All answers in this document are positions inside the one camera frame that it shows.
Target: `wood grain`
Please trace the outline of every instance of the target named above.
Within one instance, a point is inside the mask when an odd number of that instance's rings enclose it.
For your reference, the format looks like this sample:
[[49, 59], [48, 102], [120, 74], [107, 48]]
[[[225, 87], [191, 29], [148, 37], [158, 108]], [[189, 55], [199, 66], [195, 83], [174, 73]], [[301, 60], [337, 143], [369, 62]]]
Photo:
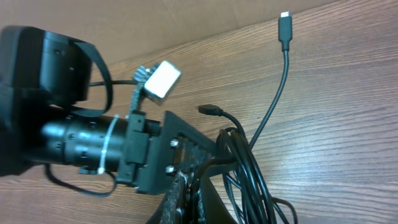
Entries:
[[[294, 15], [285, 91], [254, 154], [271, 194], [295, 205], [300, 223], [398, 223], [398, 1], [339, 1]], [[215, 139], [231, 124], [197, 113], [212, 103], [236, 116], [250, 138], [278, 87], [277, 21], [179, 45], [111, 65], [115, 80], [139, 65], [170, 60], [183, 77], [161, 107]], [[94, 73], [94, 80], [99, 80]], [[112, 112], [125, 115], [131, 86], [116, 86]], [[102, 88], [82, 106], [103, 103]], [[104, 177], [56, 167], [61, 178], [96, 190]], [[213, 182], [229, 209], [222, 182]], [[0, 223], [144, 223], [161, 196], [120, 187], [91, 198], [50, 184], [35, 167], [0, 180]]]

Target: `bundled black cable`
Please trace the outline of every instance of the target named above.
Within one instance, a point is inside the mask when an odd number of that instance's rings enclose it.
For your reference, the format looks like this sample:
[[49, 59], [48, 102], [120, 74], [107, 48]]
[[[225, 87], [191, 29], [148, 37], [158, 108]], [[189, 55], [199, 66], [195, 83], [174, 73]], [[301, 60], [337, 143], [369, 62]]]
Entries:
[[[224, 116], [230, 119], [236, 125], [236, 128], [220, 130], [220, 135], [217, 138], [220, 152], [224, 153], [223, 157], [229, 157], [230, 159], [212, 159], [208, 161], [198, 169], [193, 181], [195, 183], [196, 180], [205, 173], [209, 166], [216, 164], [232, 164], [233, 162], [236, 162], [237, 167], [233, 171], [235, 179], [231, 177], [229, 173], [225, 173], [223, 174], [223, 181], [226, 193], [232, 202], [239, 224], [242, 224], [243, 222], [276, 224], [275, 211], [284, 223], [289, 223], [278, 204], [288, 206], [293, 213], [294, 223], [298, 222], [295, 209], [290, 203], [271, 196], [256, 159], [251, 152], [253, 145], [256, 143], [268, 119], [271, 117], [286, 83], [287, 72], [289, 69], [289, 42], [292, 40], [292, 18], [288, 12], [283, 12], [279, 19], [279, 40], [282, 43], [282, 52], [284, 55], [284, 72], [274, 100], [250, 143], [246, 139], [243, 127], [234, 116], [224, 112], [217, 106], [199, 106], [199, 112], [207, 115]], [[242, 209], [240, 209], [235, 202], [231, 184], [241, 191]]]

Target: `black plug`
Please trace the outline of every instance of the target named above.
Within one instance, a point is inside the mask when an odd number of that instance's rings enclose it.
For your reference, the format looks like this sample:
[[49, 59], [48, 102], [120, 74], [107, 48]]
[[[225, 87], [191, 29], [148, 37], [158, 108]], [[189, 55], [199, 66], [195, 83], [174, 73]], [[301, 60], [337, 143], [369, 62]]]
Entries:
[[282, 12], [278, 20], [279, 41], [282, 43], [282, 51], [289, 51], [289, 42], [293, 39], [292, 16], [289, 12]]
[[199, 113], [205, 115], [221, 116], [223, 114], [223, 109], [215, 105], [200, 105], [198, 106]]

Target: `brown wood tabletop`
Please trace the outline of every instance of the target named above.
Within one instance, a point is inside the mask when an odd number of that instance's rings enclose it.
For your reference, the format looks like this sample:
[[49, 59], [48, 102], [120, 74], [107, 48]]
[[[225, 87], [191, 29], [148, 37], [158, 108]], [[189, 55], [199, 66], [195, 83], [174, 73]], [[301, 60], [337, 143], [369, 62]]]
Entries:
[[[398, 1], [339, 1], [294, 14], [290, 72], [282, 97], [254, 146], [271, 194], [291, 202], [299, 223], [398, 223]], [[279, 85], [283, 57], [277, 21], [197, 40], [109, 66], [114, 80], [139, 65], [169, 60], [183, 76], [147, 118], [170, 110], [215, 139], [231, 126], [196, 106], [211, 103], [254, 134]], [[98, 72], [93, 80], [100, 80]], [[124, 116], [132, 86], [115, 86], [110, 115]], [[101, 87], [82, 106], [100, 108]], [[57, 176], [93, 190], [104, 176], [55, 166]], [[219, 177], [213, 179], [232, 210]], [[144, 223], [162, 196], [120, 186], [92, 198], [51, 184], [42, 166], [0, 179], [0, 223]], [[288, 209], [283, 208], [291, 219]]]

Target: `connector tip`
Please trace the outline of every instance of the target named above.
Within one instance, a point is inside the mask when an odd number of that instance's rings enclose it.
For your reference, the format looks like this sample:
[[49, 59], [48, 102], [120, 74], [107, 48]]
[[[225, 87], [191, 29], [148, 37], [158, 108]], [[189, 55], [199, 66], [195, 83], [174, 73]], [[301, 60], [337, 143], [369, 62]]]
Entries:
[[288, 17], [288, 16], [290, 16], [290, 12], [289, 12], [289, 11], [287, 11], [287, 12], [282, 12], [282, 13], [280, 14], [280, 17], [281, 17], [281, 18], [283, 18], [283, 17]]

